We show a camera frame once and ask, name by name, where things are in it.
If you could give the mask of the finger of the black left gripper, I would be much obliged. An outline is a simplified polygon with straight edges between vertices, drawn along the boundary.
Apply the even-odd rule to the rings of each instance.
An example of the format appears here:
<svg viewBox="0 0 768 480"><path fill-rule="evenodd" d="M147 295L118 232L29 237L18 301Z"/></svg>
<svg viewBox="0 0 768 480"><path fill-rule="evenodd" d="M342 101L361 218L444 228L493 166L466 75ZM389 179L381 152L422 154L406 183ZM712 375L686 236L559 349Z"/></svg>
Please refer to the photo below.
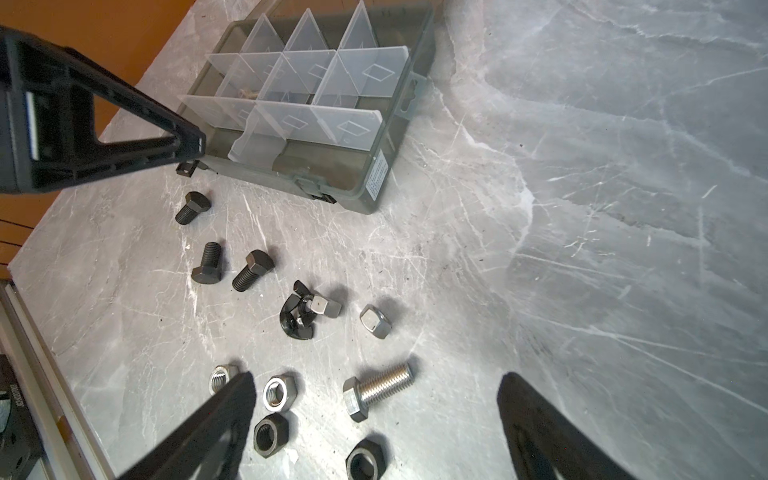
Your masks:
<svg viewBox="0 0 768 480"><path fill-rule="evenodd" d="M100 98L163 130L104 143ZM48 193L204 156L206 136L158 101L78 51L1 29L1 191Z"/></svg>

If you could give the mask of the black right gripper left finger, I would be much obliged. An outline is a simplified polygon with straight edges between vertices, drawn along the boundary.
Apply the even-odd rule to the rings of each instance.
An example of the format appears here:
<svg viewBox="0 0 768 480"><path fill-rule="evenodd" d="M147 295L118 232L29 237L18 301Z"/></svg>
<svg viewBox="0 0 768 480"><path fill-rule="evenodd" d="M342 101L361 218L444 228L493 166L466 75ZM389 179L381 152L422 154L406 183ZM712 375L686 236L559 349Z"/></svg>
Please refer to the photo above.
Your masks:
<svg viewBox="0 0 768 480"><path fill-rule="evenodd" d="M249 372L234 376L123 479L236 479L256 403Z"/></svg>

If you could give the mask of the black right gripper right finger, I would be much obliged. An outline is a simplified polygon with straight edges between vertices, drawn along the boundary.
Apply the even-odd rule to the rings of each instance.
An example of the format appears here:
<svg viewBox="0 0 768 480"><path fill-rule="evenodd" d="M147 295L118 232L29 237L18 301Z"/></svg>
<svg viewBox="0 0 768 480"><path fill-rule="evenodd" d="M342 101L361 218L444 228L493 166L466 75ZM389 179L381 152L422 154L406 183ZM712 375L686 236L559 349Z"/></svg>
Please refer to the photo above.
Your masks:
<svg viewBox="0 0 768 480"><path fill-rule="evenodd" d="M502 377L497 406L519 479L633 477L519 374Z"/></svg>

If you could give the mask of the brass wing nut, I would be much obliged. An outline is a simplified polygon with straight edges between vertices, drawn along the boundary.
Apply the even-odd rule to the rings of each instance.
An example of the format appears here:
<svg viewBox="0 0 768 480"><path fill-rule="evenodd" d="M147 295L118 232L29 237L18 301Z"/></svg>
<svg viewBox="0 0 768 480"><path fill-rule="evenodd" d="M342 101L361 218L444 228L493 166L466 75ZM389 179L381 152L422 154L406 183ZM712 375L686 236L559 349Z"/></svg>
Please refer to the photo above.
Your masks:
<svg viewBox="0 0 768 480"><path fill-rule="evenodd" d="M258 98L258 92L257 91L251 91L248 89L240 89L238 91L238 96L243 99L250 99L255 100Z"/></svg>

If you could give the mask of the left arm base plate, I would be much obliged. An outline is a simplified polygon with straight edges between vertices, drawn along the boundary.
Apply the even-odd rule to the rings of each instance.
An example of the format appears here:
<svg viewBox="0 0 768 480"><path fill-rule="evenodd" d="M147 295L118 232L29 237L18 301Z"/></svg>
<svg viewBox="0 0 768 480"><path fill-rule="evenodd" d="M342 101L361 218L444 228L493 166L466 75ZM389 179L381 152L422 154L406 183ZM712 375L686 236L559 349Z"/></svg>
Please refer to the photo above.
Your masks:
<svg viewBox="0 0 768 480"><path fill-rule="evenodd" d="M8 357L1 355L1 478L27 479L43 455L31 412Z"/></svg>

